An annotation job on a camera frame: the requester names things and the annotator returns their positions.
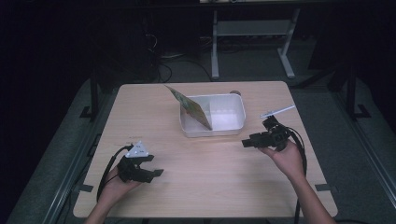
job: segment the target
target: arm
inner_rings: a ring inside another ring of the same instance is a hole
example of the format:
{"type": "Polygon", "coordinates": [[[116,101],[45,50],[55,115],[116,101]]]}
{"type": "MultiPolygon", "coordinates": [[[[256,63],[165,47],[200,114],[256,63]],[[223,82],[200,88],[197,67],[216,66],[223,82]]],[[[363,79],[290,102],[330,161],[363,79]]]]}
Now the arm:
{"type": "Polygon", "coordinates": [[[128,193],[131,189],[136,188],[141,183],[140,182],[128,182],[124,183],[117,176],[118,168],[115,167],[108,173],[106,178],[107,184],[102,191],[98,203],[92,209],[90,215],[85,220],[84,223],[104,223],[107,214],[110,212],[111,208],[122,199],[122,197],[128,193]]]}
{"type": "Polygon", "coordinates": [[[289,179],[307,223],[335,223],[306,180],[300,152],[294,143],[289,140],[286,148],[280,152],[268,147],[259,150],[268,155],[289,179]]]}

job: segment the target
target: wire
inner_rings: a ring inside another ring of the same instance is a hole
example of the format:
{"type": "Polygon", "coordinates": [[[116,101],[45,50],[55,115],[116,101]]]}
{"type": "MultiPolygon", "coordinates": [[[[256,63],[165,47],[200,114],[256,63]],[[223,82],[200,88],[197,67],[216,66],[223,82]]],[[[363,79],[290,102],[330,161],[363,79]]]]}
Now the wire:
{"type": "Polygon", "coordinates": [[[169,55],[169,56],[162,56],[161,58],[162,59],[176,59],[176,58],[182,57],[184,55],[185,55],[184,53],[179,53],[179,54],[174,54],[174,55],[169,55]]]}
{"type": "Polygon", "coordinates": [[[157,36],[155,36],[155,35],[146,35],[146,36],[149,36],[149,37],[153,37],[153,38],[154,38],[155,42],[154,42],[154,44],[153,44],[153,46],[152,46],[152,49],[154,49],[154,48],[157,46],[157,44],[158,44],[157,36]]]}
{"type": "Polygon", "coordinates": [[[106,185],[108,182],[110,182],[112,179],[116,178],[117,176],[119,176],[119,175],[114,175],[113,177],[109,178],[109,179],[106,181],[105,185],[106,185]]]}
{"type": "Polygon", "coordinates": [[[161,76],[161,72],[160,72],[160,70],[158,70],[158,75],[159,75],[159,80],[158,81],[161,82],[161,83],[166,83],[166,82],[169,81],[169,79],[171,79],[171,77],[173,75],[172,68],[170,68],[168,65],[165,65],[163,63],[160,63],[159,65],[163,66],[163,67],[165,67],[165,68],[167,68],[169,70],[169,77],[166,80],[163,80],[163,77],[161,76]]]}
{"type": "Polygon", "coordinates": [[[205,43],[200,45],[201,51],[206,51],[207,49],[212,49],[212,37],[211,36],[202,36],[200,40],[208,39],[205,43]]]}
{"type": "Polygon", "coordinates": [[[110,169],[111,169],[111,167],[113,166],[113,163],[114,163],[114,161],[116,160],[117,156],[118,156],[118,155],[120,154],[120,152],[122,152],[124,149],[130,150],[132,147],[133,147],[133,145],[130,145],[130,146],[128,146],[128,147],[122,147],[122,148],[120,148],[120,149],[116,152],[116,154],[114,154],[114,156],[111,157],[111,159],[110,159],[110,161],[108,162],[108,165],[107,165],[105,171],[103,172],[102,179],[100,180],[100,184],[99,184],[99,187],[98,187],[98,192],[97,192],[97,194],[96,194],[96,201],[99,200],[99,197],[100,197],[100,195],[102,194],[102,190],[103,190],[103,188],[105,187],[105,184],[106,184],[107,175],[108,175],[108,173],[110,172],[110,169]]]}
{"type": "MultiPolygon", "coordinates": [[[[275,125],[279,125],[283,129],[285,129],[291,135],[291,137],[293,138],[293,140],[296,143],[297,148],[298,148],[298,150],[300,152],[301,159],[303,160],[303,170],[304,170],[304,175],[306,175],[307,160],[306,160],[306,155],[305,155],[305,147],[304,147],[303,138],[300,136],[300,134],[297,131],[295,131],[292,128],[286,127],[285,125],[283,125],[283,124],[281,124],[279,122],[272,122],[272,123],[275,124],[275,125]]],[[[294,212],[294,224],[299,223],[300,210],[301,210],[300,202],[297,199],[297,204],[296,204],[296,208],[295,208],[295,212],[294,212]]]]}
{"type": "Polygon", "coordinates": [[[207,72],[207,70],[198,62],[191,61],[191,60],[183,60],[183,61],[171,61],[171,62],[166,62],[166,63],[194,63],[194,64],[200,66],[204,70],[204,72],[206,73],[206,75],[209,78],[209,80],[212,81],[212,78],[209,75],[209,73],[207,72]]]}
{"type": "MultiPolygon", "coordinates": [[[[71,206],[72,206],[72,205],[71,205],[71,196],[72,196],[72,192],[74,191],[77,182],[82,178],[82,176],[84,175],[84,173],[87,172],[87,171],[85,171],[85,168],[88,166],[88,164],[90,163],[91,159],[92,159],[92,157],[90,157],[90,158],[85,162],[84,166],[82,167],[81,171],[80,171],[79,174],[78,174],[78,177],[76,178],[75,182],[73,183],[72,188],[70,188],[70,190],[67,192],[66,200],[67,200],[67,203],[68,203],[68,207],[67,207],[67,210],[66,210],[66,212],[65,212],[64,223],[66,223],[67,214],[69,213],[70,208],[71,208],[71,206]]],[[[65,203],[64,203],[64,205],[63,205],[62,208],[61,208],[61,212],[59,213],[59,216],[57,217],[56,223],[58,222],[58,220],[59,220],[59,218],[60,218],[60,216],[61,216],[61,213],[63,212],[64,208],[65,208],[65,203]]]]}

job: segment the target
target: table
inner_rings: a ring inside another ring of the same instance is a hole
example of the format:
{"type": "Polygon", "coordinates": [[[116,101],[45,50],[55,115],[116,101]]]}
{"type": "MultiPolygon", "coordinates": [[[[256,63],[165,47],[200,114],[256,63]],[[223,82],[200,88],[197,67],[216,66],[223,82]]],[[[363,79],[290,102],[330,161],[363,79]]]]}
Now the table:
{"type": "MultiPolygon", "coordinates": [[[[289,180],[270,158],[241,143],[250,134],[265,131],[261,113],[293,104],[288,86],[280,81],[167,85],[186,95],[241,92],[247,116],[242,132],[185,137],[179,123],[179,103],[163,84],[124,85],[84,181],[93,190],[79,194],[74,215],[86,217],[93,209],[97,186],[111,156],[119,148],[142,140],[155,156],[142,168],[164,172],[150,184],[129,192],[111,210],[110,217],[293,217],[297,198],[289,180]]],[[[312,187],[325,185],[298,106],[276,118],[304,139],[307,179],[312,187]]],[[[335,216],[332,194],[327,190],[317,191],[317,195],[335,216]]]]}

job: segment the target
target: forearm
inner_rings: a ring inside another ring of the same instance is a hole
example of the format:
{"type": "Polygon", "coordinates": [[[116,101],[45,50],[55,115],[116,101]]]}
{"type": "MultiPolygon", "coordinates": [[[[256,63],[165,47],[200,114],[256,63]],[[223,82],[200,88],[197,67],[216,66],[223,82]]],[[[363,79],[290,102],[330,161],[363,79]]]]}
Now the forearm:
{"type": "Polygon", "coordinates": [[[91,211],[88,218],[85,220],[85,224],[97,224],[105,223],[107,214],[110,212],[111,207],[106,204],[98,203],[91,211]]]}
{"type": "Polygon", "coordinates": [[[307,223],[335,223],[304,176],[291,178],[307,223]]]}

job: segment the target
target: plastic bin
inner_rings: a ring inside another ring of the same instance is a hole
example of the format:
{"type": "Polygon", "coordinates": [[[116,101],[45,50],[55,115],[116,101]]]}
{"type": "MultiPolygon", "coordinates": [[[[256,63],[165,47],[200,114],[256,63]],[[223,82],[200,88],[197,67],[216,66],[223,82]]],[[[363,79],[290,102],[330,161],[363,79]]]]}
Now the plastic bin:
{"type": "Polygon", "coordinates": [[[180,106],[180,124],[187,137],[204,137],[239,134],[245,124],[246,114],[240,95],[235,93],[188,96],[204,110],[211,124],[208,130],[186,113],[180,106]]]}

